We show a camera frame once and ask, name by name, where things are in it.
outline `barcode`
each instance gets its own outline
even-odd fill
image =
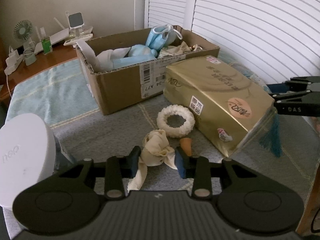
[[[165,79],[165,75],[156,77],[156,82],[160,81],[160,80],[164,80]]]
[[[150,82],[150,64],[143,66],[143,82]]]

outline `bottle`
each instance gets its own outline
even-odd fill
[[[43,48],[43,54],[48,54],[50,52],[52,52],[52,45],[51,45],[51,41],[50,41],[50,36],[47,36],[45,34],[45,31],[44,31],[44,27],[41,27],[40,28],[40,33],[41,33],[41,36],[42,36],[42,48]]]

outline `beige wall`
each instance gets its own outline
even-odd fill
[[[54,17],[68,26],[65,11],[81,12],[84,23],[93,26],[94,34],[105,36],[133,30],[134,17],[136,29],[141,28],[143,12],[140,11],[143,9],[144,0],[0,0],[0,36],[6,48],[9,45],[19,47],[12,31],[24,19],[38,28],[44,26],[46,33],[52,35],[61,30]],[[36,33],[32,37],[38,41]]]

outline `box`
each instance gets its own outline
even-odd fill
[[[268,93],[213,56],[167,66],[164,96],[172,104],[189,107],[196,127],[227,157],[274,115]]]
[[[183,41],[188,46],[191,47],[198,44],[203,50],[175,57],[156,59],[117,70],[94,73],[92,66],[88,64],[79,47],[76,48],[87,84],[90,84],[92,94],[104,115],[114,113],[161,93],[164,88],[165,67],[168,64],[192,57],[218,55],[220,48],[217,45],[210,43],[191,31],[182,29],[180,26],[174,26],[174,28],[182,34]],[[95,54],[98,55],[107,49],[127,48],[136,44],[146,44],[150,30],[149,28],[114,34],[95,38],[87,41],[87,43],[94,50]],[[181,40],[176,39],[172,45],[178,46],[181,42]]]

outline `teal tassel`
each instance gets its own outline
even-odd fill
[[[270,150],[276,157],[280,157],[282,154],[280,133],[279,133],[279,116],[275,115],[270,130],[259,140],[259,144]]]

